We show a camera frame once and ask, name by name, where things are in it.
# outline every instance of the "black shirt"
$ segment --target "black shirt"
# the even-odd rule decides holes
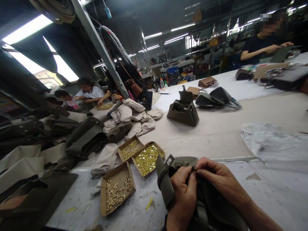
[[[260,39],[257,35],[254,35],[245,42],[242,52],[248,51],[248,53],[252,53],[262,48],[271,46],[273,44],[275,44],[275,41],[271,37],[266,38],[266,39]],[[251,65],[251,64],[259,63],[262,54],[263,53],[258,54],[254,57],[251,57],[249,59],[242,60],[241,65],[244,66],[244,65]]]

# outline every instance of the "cardboard tray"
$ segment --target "cardboard tray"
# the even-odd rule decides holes
[[[141,175],[143,178],[147,178],[147,177],[156,169],[156,166],[155,166],[155,168],[153,168],[148,174],[146,174],[145,176],[143,176],[143,175],[142,175],[142,171],[140,171],[140,169],[139,169],[139,167],[138,167],[138,164],[137,164],[137,162],[136,162],[135,157],[136,157],[137,155],[139,155],[140,152],[142,152],[143,150],[145,150],[145,149],[146,149],[149,145],[151,145],[151,144],[154,144],[154,145],[164,154],[164,156],[161,157],[162,159],[164,159],[165,156],[166,156],[166,153],[164,152],[164,150],[162,150],[161,147],[160,147],[157,143],[155,143],[154,141],[151,141],[151,142],[145,144],[138,152],[136,152],[136,153],[132,156],[132,160],[133,160],[133,162],[134,162],[136,168],[138,169],[138,172],[140,173],[140,175]]]
[[[107,181],[109,178],[113,182],[117,182],[119,187],[124,186],[124,180],[125,177],[127,176],[126,171],[124,170],[125,167],[128,168],[129,175],[131,177],[131,184],[132,184],[132,189],[128,192],[126,198],[122,201],[122,203],[129,198],[135,191],[136,191],[136,186],[135,182],[133,179],[131,167],[128,162],[124,162],[120,164],[118,167],[114,168],[110,172],[108,172],[103,178],[102,178],[102,188],[100,191],[100,214],[102,216],[107,216],[110,213],[112,213],[114,210],[116,210],[122,203],[118,204],[116,207],[113,208],[113,210],[107,212]]]
[[[140,148],[143,147],[143,144],[141,143],[141,141],[138,139],[138,137],[135,135],[133,136],[132,138],[130,138],[128,141],[126,141],[124,144],[122,144],[120,147],[118,147],[118,153],[119,153],[119,156],[122,160],[122,162],[125,162],[125,161],[128,161],[128,162],[131,162],[132,161],[132,156],[135,154],[133,153],[132,156],[130,158],[128,158],[127,160],[124,159],[124,156],[122,154],[122,149],[124,147],[126,147],[130,142],[132,142],[133,140],[138,140],[139,144],[138,146],[140,146]]]

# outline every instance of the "window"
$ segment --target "window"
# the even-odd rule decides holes
[[[186,39],[186,49],[198,46],[200,44],[200,39],[196,42],[193,36],[192,38],[190,38],[190,36],[186,36],[185,39]]]

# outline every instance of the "blue container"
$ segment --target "blue container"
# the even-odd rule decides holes
[[[173,74],[173,75],[175,75],[176,71],[179,71],[179,68],[177,66],[170,67],[170,68],[167,69],[167,72],[170,73],[170,74]]]

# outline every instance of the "person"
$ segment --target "person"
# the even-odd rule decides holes
[[[272,14],[265,24],[260,22],[255,29],[255,35],[244,44],[241,53],[241,65],[258,64],[263,53],[273,54],[280,47],[293,46],[292,42],[276,45],[273,35],[283,25],[284,18],[281,14]]]
[[[109,73],[109,71],[105,71],[105,75],[108,78],[108,90],[107,93],[99,100],[98,105],[102,105],[103,102],[107,99],[109,99],[111,96],[115,99],[115,100],[123,100],[123,97],[117,92],[117,86],[114,83],[113,78],[111,77],[111,74]]]
[[[86,103],[91,103],[99,102],[104,97],[103,90],[97,86],[93,86],[93,83],[85,78],[77,80],[77,84],[81,90],[74,96],[74,100],[84,100]]]
[[[55,97],[57,97],[60,101],[63,101],[62,107],[70,106],[74,109],[78,109],[78,103],[74,99],[73,96],[71,96],[67,91],[65,90],[57,90],[55,91]]]
[[[262,209],[250,198],[224,164],[202,157],[196,164],[196,172],[191,167],[180,167],[171,177],[175,196],[166,225],[163,230],[186,230],[193,216],[197,202],[197,174],[204,177],[239,211],[251,231],[283,231]]]

